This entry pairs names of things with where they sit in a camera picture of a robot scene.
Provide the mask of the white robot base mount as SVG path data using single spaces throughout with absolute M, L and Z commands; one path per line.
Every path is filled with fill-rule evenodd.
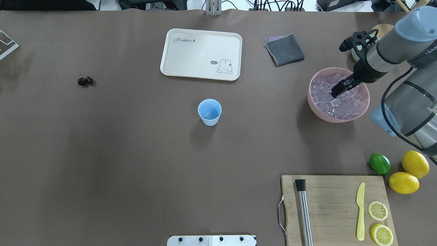
M 174 235 L 167 246 L 257 246 L 255 235 Z

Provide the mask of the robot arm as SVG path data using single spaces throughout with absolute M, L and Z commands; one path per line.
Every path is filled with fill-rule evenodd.
M 384 91 L 371 119 L 381 129 L 411 145 L 436 163 L 436 22 L 437 10 L 410 11 L 377 41 L 377 30 L 355 32 L 340 45 L 358 55 L 353 72 L 331 91 L 336 98 L 362 83 L 381 79 L 396 66 L 409 69 Z

